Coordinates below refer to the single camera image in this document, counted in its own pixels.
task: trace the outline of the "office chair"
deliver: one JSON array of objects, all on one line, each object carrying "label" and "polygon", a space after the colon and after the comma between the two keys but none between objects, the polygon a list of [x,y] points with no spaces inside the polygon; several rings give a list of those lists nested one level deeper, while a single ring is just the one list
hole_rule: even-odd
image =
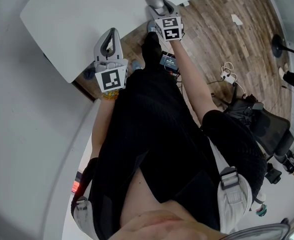
[{"label": "office chair", "polygon": [[238,85],[234,85],[234,92],[230,103],[212,93],[212,98],[227,105],[224,113],[241,121],[251,131],[256,141],[265,152],[284,165],[289,173],[294,173],[292,152],[290,147],[294,137],[290,132],[290,122],[285,118],[274,115],[264,109],[264,104],[250,95],[246,98],[237,98]]}]

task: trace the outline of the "black chair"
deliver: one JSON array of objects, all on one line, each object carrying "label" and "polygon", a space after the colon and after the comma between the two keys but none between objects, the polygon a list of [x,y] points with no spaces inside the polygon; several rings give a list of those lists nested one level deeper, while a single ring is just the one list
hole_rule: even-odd
[{"label": "black chair", "polygon": [[237,98],[238,85],[235,84],[232,101],[230,103],[216,97],[227,105],[224,113],[240,120],[252,132],[257,142],[271,157],[274,156],[284,164],[294,141],[290,132],[290,122],[285,118],[276,116],[264,109],[264,105],[253,96]]},{"label": "black chair", "polygon": [[267,174],[265,177],[271,184],[277,184],[281,180],[281,174],[282,172],[275,169],[272,163],[268,163]]}]

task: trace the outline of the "white wall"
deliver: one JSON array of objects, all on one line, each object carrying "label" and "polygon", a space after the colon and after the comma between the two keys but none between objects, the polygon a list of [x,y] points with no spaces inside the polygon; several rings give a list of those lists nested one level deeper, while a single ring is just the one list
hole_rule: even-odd
[{"label": "white wall", "polygon": [[0,0],[0,239],[61,239],[92,103],[42,56],[27,1]]}]

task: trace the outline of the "shoe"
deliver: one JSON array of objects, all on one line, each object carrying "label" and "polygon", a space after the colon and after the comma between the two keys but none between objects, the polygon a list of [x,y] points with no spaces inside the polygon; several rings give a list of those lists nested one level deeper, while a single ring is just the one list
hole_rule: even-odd
[{"label": "shoe", "polygon": [[289,65],[288,63],[285,63],[285,73],[287,73],[289,71]]},{"label": "shoe", "polygon": [[148,30],[148,33],[156,32],[156,23],[155,23],[154,20],[151,20],[151,21],[148,22],[147,30]]},{"label": "shoe", "polygon": [[141,70],[142,65],[140,64],[138,60],[134,59],[131,63],[131,68],[132,68],[132,72],[135,72],[136,70]]},{"label": "shoe", "polygon": [[280,75],[280,78],[283,80],[283,76],[285,75],[285,72],[282,69],[282,67],[279,67],[279,75]]}]

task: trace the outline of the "wrist strap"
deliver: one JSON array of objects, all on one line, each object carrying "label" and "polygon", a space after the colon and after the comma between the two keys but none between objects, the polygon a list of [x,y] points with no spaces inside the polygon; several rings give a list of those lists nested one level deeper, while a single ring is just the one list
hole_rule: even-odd
[{"label": "wrist strap", "polygon": [[102,94],[102,98],[104,100],[109,100],[109,101],[115,101],[116,99],[118,99],[118,96],[119,96],[118,90],[107,91]]}]

